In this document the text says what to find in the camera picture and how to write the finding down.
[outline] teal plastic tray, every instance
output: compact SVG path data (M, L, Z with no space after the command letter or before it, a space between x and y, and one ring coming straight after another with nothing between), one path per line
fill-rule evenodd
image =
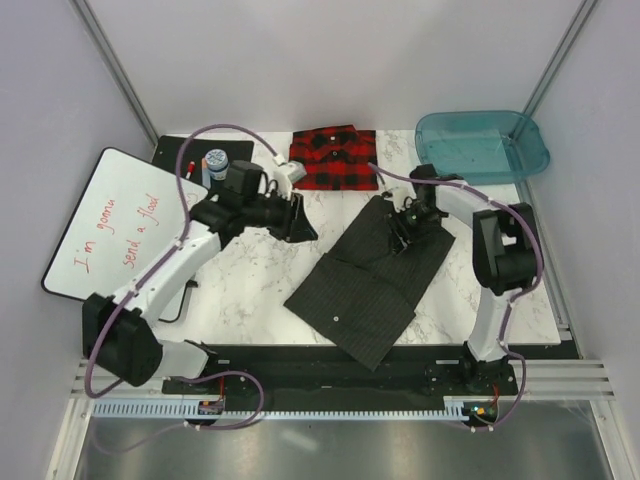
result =
M438 174L471 185L517 183L551 160L536 123L506 110L427 115L416 127L416 150Z

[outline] metal floor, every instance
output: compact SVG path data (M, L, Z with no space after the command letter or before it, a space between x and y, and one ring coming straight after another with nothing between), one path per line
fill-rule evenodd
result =
M612 478L588 403L571 405L523 402L493 433L418 421L264 421L232 432L179 429L119 456L105 456L87 440L76 479ZM172 422L92 425L103 446L121 448Z

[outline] red marker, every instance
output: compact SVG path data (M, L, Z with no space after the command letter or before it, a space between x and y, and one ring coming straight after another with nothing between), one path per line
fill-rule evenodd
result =
M196 162L189 162L189 166L187 167L187 176L185 177L187 180L191 178L191 174L196 169Z

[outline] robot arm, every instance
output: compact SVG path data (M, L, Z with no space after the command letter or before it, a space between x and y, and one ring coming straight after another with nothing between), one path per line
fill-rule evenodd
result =
M461 179L438 178L431 165L422 165L411 172L415 179L439 179L463 183ZM465 356L471 370L478 370L505 357L500 343L500 331L509 299L527 288L536 276L536 258L522 227L502 210L494 210L485 201L462 189L414 184L416 199L406 206L402 189L393 194L394 210L388 217L394 237L395 252L420 241L429 227L439 225L441 218L453 215L473 231L473 269L482 286L476 322ZM537 236L533 209L526 203L511 205Z
M133 386L146 383L153 375L200 375L207 361L205 351L190 342L157 340L152 331L175 293L245 227L267 228L273 237L288 243L318 238L304 213L303 197L290 188L304 175L304 169L291 162L276 172L280 191L260 194L262 168L250 162L231 164L223 187L212 200L201 201L191 209L189 236L118 314L98 353L97 365ZM111 296L94 293L84 302L82 342L87 358L116 305L171 248L174 245L169 245L131 284Z

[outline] can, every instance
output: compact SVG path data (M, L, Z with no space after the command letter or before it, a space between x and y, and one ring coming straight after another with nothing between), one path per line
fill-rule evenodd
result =
M209 150L204 156L207 163L207 170L213 180L224 180L227 178L227 170L229 169L229 159L224 150Z

